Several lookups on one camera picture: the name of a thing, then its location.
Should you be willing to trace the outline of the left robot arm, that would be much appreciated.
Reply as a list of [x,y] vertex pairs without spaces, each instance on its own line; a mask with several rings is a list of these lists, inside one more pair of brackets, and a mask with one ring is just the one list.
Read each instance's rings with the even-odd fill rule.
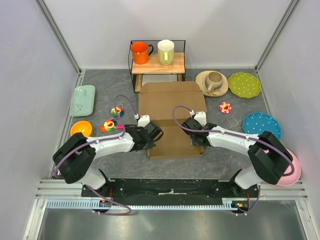
[[60,172],[67,184],[81,183],[99,190],[109,182],[102,170],[91,166],[94,160],[115,153],[137,152],[156,146],[164,132],[155,123],[124,125],[124,131],[110,136],[71,136],[53,155],[54,174]]

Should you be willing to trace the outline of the brown cardboard paper box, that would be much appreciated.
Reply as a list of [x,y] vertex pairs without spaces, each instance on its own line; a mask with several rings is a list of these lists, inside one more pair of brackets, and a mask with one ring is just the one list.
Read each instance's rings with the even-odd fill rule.
[[148,82],[138,94],[138,114],[148,115],[163,136],[148,150],[150,160],[201,157],[202,146],[192,146],[182,124],[194,112],[207,112],[204,94],[194,81]]

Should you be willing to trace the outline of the pink marker pen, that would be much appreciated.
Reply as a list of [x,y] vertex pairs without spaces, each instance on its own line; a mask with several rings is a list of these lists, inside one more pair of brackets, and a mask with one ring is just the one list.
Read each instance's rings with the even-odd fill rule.
[[116,129],[117,130],[124,130],[124,129],[130,129],[130,128],[135,128],[136,125],[134,124],[118,124]]

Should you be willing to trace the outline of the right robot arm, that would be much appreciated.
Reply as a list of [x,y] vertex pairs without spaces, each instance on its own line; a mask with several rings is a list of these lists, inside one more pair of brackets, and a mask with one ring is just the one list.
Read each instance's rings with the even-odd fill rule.
[[216,124],[200,124],[193,117],[180,126],[196,146],[224,148],[248,157],[251,166],[236,172],[230,184],[242,190],[266,182],[278,184],[282,177],[293,175],[293,157],[269,131],[245,134],[228,131]]

